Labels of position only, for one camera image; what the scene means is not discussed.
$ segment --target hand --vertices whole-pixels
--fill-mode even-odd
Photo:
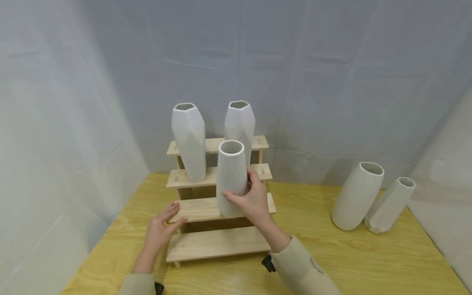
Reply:
[[[237,196],[229,191],[221,194],[236,205],[255,226],[270,221],[269,206],[267,204],[267,189],[259,180],[257,173],[247,169],[248,185],[243,196]]]
[[[180,204],[171,202],[164,211],[149,220],[143,250],[157,253],[167,244],[174,232],[187,221],[187,218],[182,217],[171,226],[164,224],[166,220],[176,215],[179,210]]]
[[[136,259],[132,273],[152,273],[159,251],[167,244],[172,234],[187,221],[187,218],[182,217],[171,226],[164,224],[179,210],[180,204],[172,202],[164,211],[151,218],[148,223],[143,249]]]

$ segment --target sleeve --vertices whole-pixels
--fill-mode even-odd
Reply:
[[[133,273],[127,275],[118,295],[155,295],[154,278],[147,273]]]
[[[341,291],[319,267],[298,239],[279,253],[271,253],[282,283],[296,295],[341,295]]]

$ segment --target white ceramic vase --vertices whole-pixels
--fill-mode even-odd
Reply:
[[[229,103],[225,119],[225,140],[234,139],[244,145],[247,167],[251,162],[255,126],[256,119],[249,103],[245,101]]]
[[[172,132],[188,177],[206,177],[205,123],[193,103],[179,103],[172,111]]]
[[[374,202],[364,218],[364,225],[375,234],[389,231],[406,203],[410,200],[415,187],[416,184],[411,179],[406,177],[398,178]]]
[[[379,192],[383,176],[383,168],[376,163],[361,162],[354,168],[331,214],[338,228],[351,230],[362,222]]]
[[[225,140],[218,147],[216,167],[216,199],[221,214],[227,218],[239,217],[241,211],[229,202],[221,191],[243,195],[247,185],[244,146],[237,140]]]

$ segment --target wooden table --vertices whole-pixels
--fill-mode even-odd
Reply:
[[[150,174],[61,294],[118,292],[143,245],[153,215],[176,199],[165,188],[167,174]],[[269,183],[277,204],[274,220],[312,253],[344,295],[466,295],[465,287],[408,209],[382,235],[364,225],[344,232],[330,213],[340,188]],[[182,268],[165,263],[163,251],[154,276],[165,294],[290,294],[277,274],[261,265],[263,253],[185,261]]]

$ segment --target wooden tiered shelf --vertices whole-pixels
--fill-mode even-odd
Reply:
[[[174,223],[181,217],[187,217],[187,223],[226,219],[219,212],[216,198],[181,200],[179,203],[180,211],[167,220],[167,223]],[[275,213],[275,205],[271,193],[267,193],[267,203],[269,204],[269,213]]]
[[[206,139],[206,152],[218,153],[218,146],[223,141],[224,138]],[[254,136],[251,159],[255,163],[251,164],[250,167],[258,173],[262,182],[272,179],[268,164],[262,163],[262,152],[268,148],[269,145],[265,136]],[[207,168],[207,175],[203,181],[191,182],[185,171],[175,141],[170,143],[167,155],[175,157],[178,168],[170,172],[167,188],[176,189],[180,199],[179,213],[167,220],[167,222],[174,223],[181,217],[187,217],[187,223],[194,222],[196,224],[201,221],[212,222],[213,220],[213,222],[218,222],[218,220],[227,219],[221,215],[215,197],[198,194],[196,190],[193,190],[198,187],[216,186],[216,167]],[[271,193],[267,193],[267,201],[269,213],[276,213]],[[173,262],[177,267],[180,267],[181,261],[269,250],[269,245],[255,227],[224,228],[186,233],[184,226],[182,230],[172,236],[166,261],[169,263]]]

